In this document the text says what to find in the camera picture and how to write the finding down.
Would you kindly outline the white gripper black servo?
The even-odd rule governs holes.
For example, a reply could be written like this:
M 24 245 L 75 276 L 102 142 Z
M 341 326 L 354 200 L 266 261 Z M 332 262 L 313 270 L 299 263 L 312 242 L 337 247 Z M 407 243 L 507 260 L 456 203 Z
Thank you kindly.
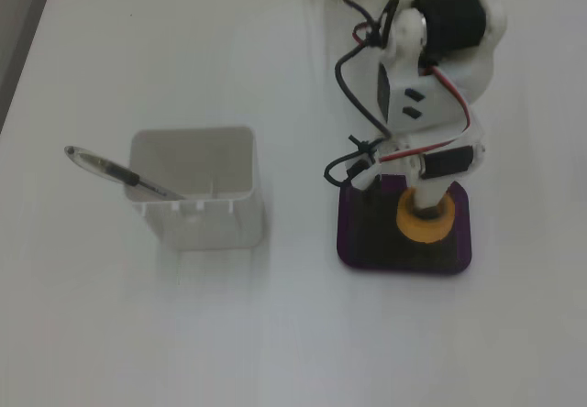
M 436 207 L 449 186 L 475 171 L 484 159 L 482 129 L 454 122 L 412 132 L 400 132 L 379 145 L 379 161 L 357 174 L 350 182 L 366 191 L 382 175 L 414 189 L 417 210 Z

